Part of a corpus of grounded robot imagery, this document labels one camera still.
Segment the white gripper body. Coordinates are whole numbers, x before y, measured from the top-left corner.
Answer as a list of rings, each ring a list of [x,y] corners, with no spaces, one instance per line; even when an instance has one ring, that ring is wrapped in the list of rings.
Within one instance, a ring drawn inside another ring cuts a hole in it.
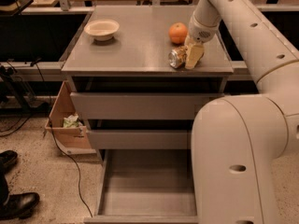
[[[193,12],[189,22],[189,37],[194,42],[206,43],[214,37],[219,24],[218,12]]]

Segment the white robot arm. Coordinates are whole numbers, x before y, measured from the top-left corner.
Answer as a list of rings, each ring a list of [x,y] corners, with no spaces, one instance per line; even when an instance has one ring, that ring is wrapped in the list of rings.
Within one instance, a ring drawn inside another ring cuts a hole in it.
[[[250,0],[200,0],[190,38],[224,22],[258,94],[204,105],[192,126],[199,224],[280,224],[271,164],[299,148],[296,47]]]

